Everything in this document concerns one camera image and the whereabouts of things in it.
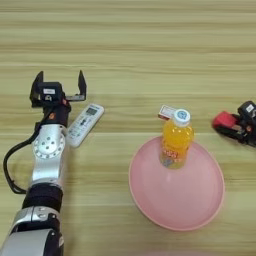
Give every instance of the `remote control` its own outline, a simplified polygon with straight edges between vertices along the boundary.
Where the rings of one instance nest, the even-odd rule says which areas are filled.
[[[97,104],[87,106],[68,128],[67,141],[69,145],[78,147],[103,113],[102,106]]]

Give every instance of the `bottle cap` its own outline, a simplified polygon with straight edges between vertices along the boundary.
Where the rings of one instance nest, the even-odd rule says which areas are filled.
[[[177,109],[173,115],[173,122],[179,127],[186,127],[190,122],[190,114],[185,109]]]

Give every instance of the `table surface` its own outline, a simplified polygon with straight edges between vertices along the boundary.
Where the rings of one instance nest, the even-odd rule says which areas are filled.
[[[244,101],[255,100],[255,12],[249,0],[0,2],[0,161],[42,118],[28,98],[41,70],[67,94],[77,93],[78,72],[85,72],[88,99],[72,105],[70,122],[88,103],[106,110],[69,153],[65,255],[255,255],[256,151],[211,128],[220,111],[236,112]],[[198,231],[155,225],[129,192],[129,164],[145,141],[161,134],[162,104],[191,112],[195,140],[216,157],[224,174],[223,208]],[[9,168],[27,186],[31,147],[17,152]],[[22,200],[1,172],[0,243]]]

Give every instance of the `plastic bottle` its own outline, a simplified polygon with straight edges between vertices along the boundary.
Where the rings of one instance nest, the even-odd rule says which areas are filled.
[[[190,114],[184,109],[174,112],[163,128],[162,154],[160,161],[169,169],[179,169],[186,161],[187,151],[194,138]]]

